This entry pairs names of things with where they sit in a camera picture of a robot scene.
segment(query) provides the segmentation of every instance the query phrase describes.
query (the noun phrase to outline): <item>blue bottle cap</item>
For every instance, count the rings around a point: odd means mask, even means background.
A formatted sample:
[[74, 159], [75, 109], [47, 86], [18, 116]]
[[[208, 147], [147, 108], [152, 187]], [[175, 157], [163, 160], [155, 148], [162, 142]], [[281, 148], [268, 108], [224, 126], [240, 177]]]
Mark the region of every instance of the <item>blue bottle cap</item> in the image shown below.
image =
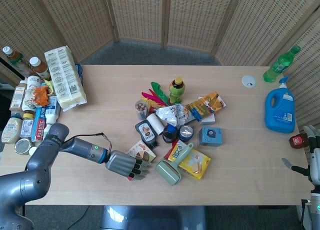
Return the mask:
[[176, 130], [177, 130], [177, 128], [175, 126], [172, 126], [171, 124], [168, 124], [167, 131], [169, 133], [174, 133]]
[[285, 77], [283, 77], [283, 78], [280, 79], [279, 83], [280, 83], [280, 84], [284, 84], [284, 83], [286, 83], [286, 82], [288, 81], [288, 79], [289, 79], [289, 77], [288, 77], [288, 76], [285, 76]]

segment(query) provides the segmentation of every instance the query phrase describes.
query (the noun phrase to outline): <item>wooden table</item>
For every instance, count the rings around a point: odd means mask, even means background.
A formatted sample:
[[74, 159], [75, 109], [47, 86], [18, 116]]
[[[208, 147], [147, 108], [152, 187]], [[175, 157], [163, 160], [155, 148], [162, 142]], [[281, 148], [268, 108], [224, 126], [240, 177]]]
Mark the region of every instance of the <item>wooden table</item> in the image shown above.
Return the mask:
[[[60, 115], [59, 122], [70, 128], [69, 137], [104, 132], [112, 149], [126, 152], [138, 140], [139, 122], [134, 104], [141, 92], [158, 82], [169, 93], [169, 84], [182, 76], [186, 84], [183, 104], [213, 91], [219, 92], [227, 107], [215, 115], [214, 127], [223, 129], [219, 147], [199, 146], [199, 123], [190, 123], [196, 133], [196, 149], [212, 158], [202, 180], [183, 174], [179, 184], [168, 185], [155, 172], [156, 163], [171, 148], [161, 136], [154, 150], [157, 158], [144, 180], [128, 181], [97, 164], [61, 152], [52, 167], [51, 187], [35, 205], [298, 205], [308, 198], [312, 185], [308, 178], [290, 171], [281, 158], [305, 167], [301, 149], [289, 145], [289, 137], [266, 129], [265, 98], [279, 84], [266, 83], [267, 67], [257, 66], [152, 66], [85, 65], [86, 105]], [[254, 88], [242, 85], [242, 77], [252, 75]], [[102, 147], [109, 144], [101, 136], [83, 137]], [[23, 171], [29, 156], [6, 145], [0, 161], [0, 175]]]

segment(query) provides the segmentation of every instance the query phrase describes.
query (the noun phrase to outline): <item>green tea bottle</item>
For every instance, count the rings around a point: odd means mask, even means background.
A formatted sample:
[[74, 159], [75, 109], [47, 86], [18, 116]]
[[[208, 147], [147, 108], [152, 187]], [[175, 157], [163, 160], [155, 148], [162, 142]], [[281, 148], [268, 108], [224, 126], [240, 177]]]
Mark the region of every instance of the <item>green tea bottle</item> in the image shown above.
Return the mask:
[[177, 76], [175, 80], [170, 83], [170, 103], [172, 105], [181, 103], [185, 88], [185, 83], [180, 76]]
[[263, 74], [264, 81], [269, 83], [274, 82], [278, 75], [282, 74], [287, 67], [292, 65], [298, 52], [300, 52], [300, 47], [295, 45], [290, 51], [281, 54], [269, 70]]

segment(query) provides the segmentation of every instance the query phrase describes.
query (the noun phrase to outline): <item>green bottle cap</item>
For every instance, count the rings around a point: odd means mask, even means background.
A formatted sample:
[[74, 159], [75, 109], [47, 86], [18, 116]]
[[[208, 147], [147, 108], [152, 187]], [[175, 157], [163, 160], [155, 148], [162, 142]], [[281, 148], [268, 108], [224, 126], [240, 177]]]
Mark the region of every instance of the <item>green bottle cap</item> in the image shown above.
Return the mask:
[[291, 48], [291, 52], [293, 53], [293, 54], [297, 54], [298, 52], [300, 52], [300, 47], [298, 46], [298, 45], [294, 45], [292, 48]]

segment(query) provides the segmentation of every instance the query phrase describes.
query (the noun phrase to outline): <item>yellow lid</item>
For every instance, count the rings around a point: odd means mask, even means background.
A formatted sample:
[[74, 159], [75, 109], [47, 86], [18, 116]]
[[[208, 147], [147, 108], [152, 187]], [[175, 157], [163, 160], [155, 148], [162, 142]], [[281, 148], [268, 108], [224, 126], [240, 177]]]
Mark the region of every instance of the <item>yellow lid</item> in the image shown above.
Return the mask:
[[24, 119], [34, 119], [35, 116], [32, 113], [25, 113], [23, 114]]
[[175, 82], [175, 84], [178, 84], [178, 85], [181, 84], [181, 83], [182, 83], [182, 77], [177, 76], [177, 77], [175, 78], [174, 82]]

